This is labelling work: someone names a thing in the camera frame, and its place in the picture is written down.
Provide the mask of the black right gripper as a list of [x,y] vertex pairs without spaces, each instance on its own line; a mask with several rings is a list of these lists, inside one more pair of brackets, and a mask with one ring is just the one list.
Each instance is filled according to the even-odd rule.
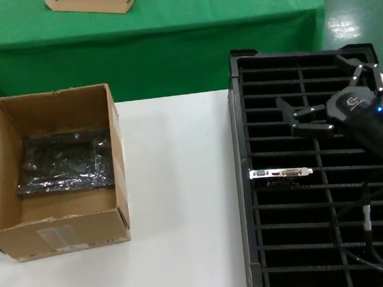
[[[377,96],[383,95],[380,67],[341,55],[334,58],[334,63],[350,76],[348,87],[333,95],[326,105],[299,110],[278,97],[276,105],[283,121],[295,137],[333,135],[337,127],[383,163],[383,96]],[[314,122],[312,118],[318,113],[324,113],[332,124]]]

